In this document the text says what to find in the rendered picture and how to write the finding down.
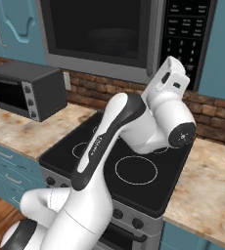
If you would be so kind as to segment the blue wall cupboard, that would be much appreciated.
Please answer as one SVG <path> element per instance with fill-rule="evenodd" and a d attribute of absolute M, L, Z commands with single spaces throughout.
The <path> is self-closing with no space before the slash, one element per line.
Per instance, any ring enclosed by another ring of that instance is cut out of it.
<path fill-rule="evenodd" d="M 225 100 L 225 0 L 217 0 L 199 94 Z"/>

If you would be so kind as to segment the microwave door with dark window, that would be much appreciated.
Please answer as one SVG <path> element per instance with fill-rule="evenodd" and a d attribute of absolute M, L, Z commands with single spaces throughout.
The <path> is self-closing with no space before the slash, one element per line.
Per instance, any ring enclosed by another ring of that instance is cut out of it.
<path fill-rule="evenodd" d="M 35 0 L 46 63 L 147 84 L 152 0 Z"/>

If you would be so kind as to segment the dark grey toaster oven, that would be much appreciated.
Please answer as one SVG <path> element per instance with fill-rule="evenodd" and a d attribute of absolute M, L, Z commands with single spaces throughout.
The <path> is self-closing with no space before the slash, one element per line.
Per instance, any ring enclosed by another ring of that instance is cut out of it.
<path fill-rule="evenodd" d="M 0 108 L 42 122 L 68 105 L 63 72 L 30 62 L 0 65 Z"/>

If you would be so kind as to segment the blue drawer front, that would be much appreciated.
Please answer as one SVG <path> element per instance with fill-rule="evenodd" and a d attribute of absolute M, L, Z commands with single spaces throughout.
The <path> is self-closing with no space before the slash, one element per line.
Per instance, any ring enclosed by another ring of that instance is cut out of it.
<path fill-rule="evenodd" d="M 44 178 L 38 162 L 30 159 L 25 159 L 27 165 L 30 167 L 30 171 L 17 167 L 7 161 L 0 159 L 0 184 L 10 184 L 20 190 L 26 191 L 34 188 L 45 188 Z M 11 178 L 22 181 L 20 185 L 17 185 L 5 177 L 8 174 Z"/>
<path fill-rule="evenodd" d="M 12 198 L 14 197 L 19 203 L 21 203 L 23 194 L 23 190 L 20 190 L 12 185 L 6 183 L 0 184 L 0 197 L 18 209 L 21 208 L 21 205 L 14 202 Z"/>
<path fill-rule="evenodd" d="M 9 159 L 9 158 L 6 158 L 6 157 L 3 157 L 0 155 L 0 159 L 3 159 L 4 161 L 7 161 L 7 162 L 9 162 L 17 167 L 20 167 L 22 169 L 26 169 L 27 171 L 30 171 L 30 167 L 27 165 L 24 156 L 14 152 L 14 151 L 11 151 L 5 147 L 2 147 L 2 146 L 0 146 L 0 151 L 2 151 L 3 153 L 5 153 L 7 155 L 13 155 L 12 159 Z"/>

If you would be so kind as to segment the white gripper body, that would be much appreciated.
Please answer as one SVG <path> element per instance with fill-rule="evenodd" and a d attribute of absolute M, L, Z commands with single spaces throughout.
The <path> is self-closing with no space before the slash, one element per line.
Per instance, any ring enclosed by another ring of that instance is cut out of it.
<path fill-rule="evenodd" d="M 186 71 L 183 64 L 176 58 L 169 56 L 164 61 L 165 64 L 165 73 L 176 73 L 178 75 L 185 75 Z"/>

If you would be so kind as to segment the white wall outlet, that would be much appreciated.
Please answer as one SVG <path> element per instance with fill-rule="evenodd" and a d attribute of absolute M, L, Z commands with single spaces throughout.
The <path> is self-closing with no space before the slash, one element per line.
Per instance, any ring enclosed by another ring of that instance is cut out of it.
<path fill-rule="evenodd" d="M 64 80 L 65 80 L 65 86 L 66 90 L 71 90 L 71 85 L 70 85 L 70 79 L 69 79 L 69 73 L 64 71 Z"/>

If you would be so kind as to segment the blue base cupboard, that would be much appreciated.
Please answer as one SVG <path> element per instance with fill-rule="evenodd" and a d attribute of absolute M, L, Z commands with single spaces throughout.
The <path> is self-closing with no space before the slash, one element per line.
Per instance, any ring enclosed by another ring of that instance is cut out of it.
<path fill-rule="evenodd" d="M 164 223 L 159 250 L 225 250 L 225 248 L 170 223 Z"/>

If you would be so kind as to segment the black hob stove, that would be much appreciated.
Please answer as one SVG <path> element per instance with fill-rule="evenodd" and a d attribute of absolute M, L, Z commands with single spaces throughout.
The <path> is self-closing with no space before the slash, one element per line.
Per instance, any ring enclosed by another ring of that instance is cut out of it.
<path fill-rule="evenodd" d="M 85 148 L 95 134 L 103 113 L 96 112 L 67 134 L 39 158 L 46 183 L 48 177 L 56 182 L 49 188 L 70 185 L 72 170 L 77 166 Z M 113 210 L 123 213 L 111 223 L 136 236 L 145 234 L 145 242 L 136 242 L 106 229 L 93 250 L 158 250 L 163 228 L 163 213 L 177 184 L 191 145 L 181 148 L 163 147 L 149 154 L 134 152 L 123 139 L 114 144 L 104 167 L 104 176 L 112 196 Z M 134 218 L 144 226 L 135 229 Z"/>

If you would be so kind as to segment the black and silver microwave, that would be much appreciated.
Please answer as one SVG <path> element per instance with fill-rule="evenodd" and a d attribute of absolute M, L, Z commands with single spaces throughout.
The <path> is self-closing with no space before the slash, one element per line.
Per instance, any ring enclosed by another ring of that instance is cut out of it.
<path fill-rule="evenodd" d="M 199 89 L 217 0 L 35 0 L 46 63 L 149 83 L 165 59 Z"/>

